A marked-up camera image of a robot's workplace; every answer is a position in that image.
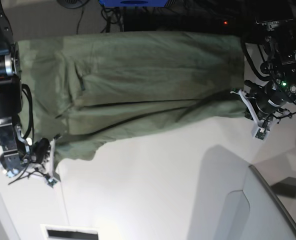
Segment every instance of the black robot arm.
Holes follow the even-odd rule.
[[[18,116],[22,110],[22,93],[29,103],[29,124],[26,133],[21,132],[22,126]],[[19,175],[15,181],[34,175],[53,186],[59,180],[53,171],[53,156],[51,156],[55,140],[49,142],[42,138],[34,142],[32,95],[29,87],[21,83],[18,44],[13,40],[10,23],[0,2],[0,146],[3,150],[0,167],[2,171],[10,178]]]
[[[255,122],[253,137],[265,140],[275,124],[296,114],[296,110],[291,112],[284,108],[286,104],[296,107],[296,33],[293,31],[294,16],[287,0],[250,2],[253,26],[252,29],[245,30],[241,47],[252,71],[262,83],[246,80],[245,85],[250,87],[249,92],[232,92],[240,95],[248,108],[246,117]],[[282,10],[275,11],[276,6]],[[247,51],[246,42],[251,38],[255,39],[261,52],[263,63],[260,72],[264,75],[256,69]]]

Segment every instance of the garment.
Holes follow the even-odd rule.
[[[244,85],[234,36],[123,32],[19,42],[22,82],[33,95],[36,139],[63,138],[55,162],[91,160],[107,142],[212,116],[240,117]],[[20,113],[28,125],[28,103]]]

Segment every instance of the blue object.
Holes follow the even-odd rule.
[[[113,7],[164,7],[168,0],[100,0],[107,8]]]

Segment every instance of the cable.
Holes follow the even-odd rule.
[[[273,116],[276,118],[276,119],[285,119],[285,118],[292,118],[293,117],[293,115],[295,115],[296,114],[296,111],[295,112],[291,112],[291,113],[289,113],[288,115],[285,115],[285,116],[275,116],[274,114],[273,114]]]
[[[38,177],[44,177],[44,176],[45,176],[45,174],[43,174],[42,172],[37,171],[37,170],[35,170],[35,171],[33,171],[33,172],[27,172],[27,173],[28,173],[27,176],[20,177],[20,178],[18,178],[16,181],[19,181],[19,180],[21,180],[21,179],[25,179],[25,178],[29,178],[31,175],[35,175],[35,176],[38,176]]]
[[[114,7],[114,8],[107,8],[104,5],[100,5],[102,7],[101,9],[101,16],[102,18],[106,21],[106,26],[104,29],[100,32],[103,33],[107,29],[109,29],[109,25],[111,24],[118,24],[119,29],[121,32],[123,32],[123,23],[121,22],[121,11],[119,7]]]
[[[150,14],[150,12],[146,6],[143,6],[142,8],[146,11],[146,13]]]
[[[34,123],[33,123],[33,107],[32,107],[32,94],[30,91],[30,88],[27,84],[22,84],[22,91],[23,93],[26,95],[27,99],[28,99],[28,103],[29,103],[29,124],[30,129],[32,131],[32,144],[34,143]],[[26,139],[28,137],[28,135],[30,134],[30,131],[27,130],[27,132],[25,133],[25,135],[23,136],[24,139]]]
[[[13,184],[13,183],[15,183],[16,181],[20,180],[21,177],[22,177],[22,175],[24,175],[24,173],[27,171],[28,166],[30,165],[30,163],[31,163],[31,158],[29,158],[26,167],[24,168],[24,170],[22,171],[22,173],[19,175],[19,177],[17,177],[15,180],[13,180],[13,181],[11,181],[10,183],[8,183],[8,185]]]
[[[81,23],[81,20],[83,18],[84,10],[85,10],[85,5],[82,6],[81,15],[80,15],[80,18],[79,18],[79,21],[78,21],[78,24],[77,24],[77,30],[76,30],[77,35],[79,34],[80,23]]]
[[[258,70],[256,69],[256,67],[255,67],[255,65],[254,65],[254,63],[253,63],[253,61],[252,61],[252,59],[251,59],[251,57],[249,55],[249,52],[248,52],[247,46],[246,46],[246,42],[245,42],[247,36],[248,36],[248,34],[244,34],[241,37],[241,48],[242,48],[243,54],[245,55],[245,57],[246,57],[249,65],[250,65],[253,73],[257,76],[257,78],[260,79],[260,80],[262,80],[262,81],[264,81],[264,82],[268,82],[268,81],[270,81],[272,79],[272,77],[271,76],[262,76],[258,72]]]
[[[258,49],[259,49],[259,52],[260,52],[261,58],[262,58],[263,62],[265,62],[266,60],[264,59],[264,56],[263,56],[263,53],[262,53],[261,47],[260,47],[259,44],[258,44],[257,46],[258,46]]]

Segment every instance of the white plastic part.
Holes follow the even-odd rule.
[[[267,139],[268,135],[270,134],[272,128],[275,126],[275,124],[279,123],[280,120],[274,119],[272,122],[268,123],[267,127],[263,127],[263,124],[265,121],[259,120],[254,108],[252,107],[252,104],[250,103],[250,101],[246,97],[246,93],[242,89],[240,89],[238,92],[232,91],[231,93],[238,94],[241,97],[241,100],[247,106],[247,108],[253,118],[253,121],[255,124],[254,124],[252,132],[251,132],[252,137],[265,141]]]

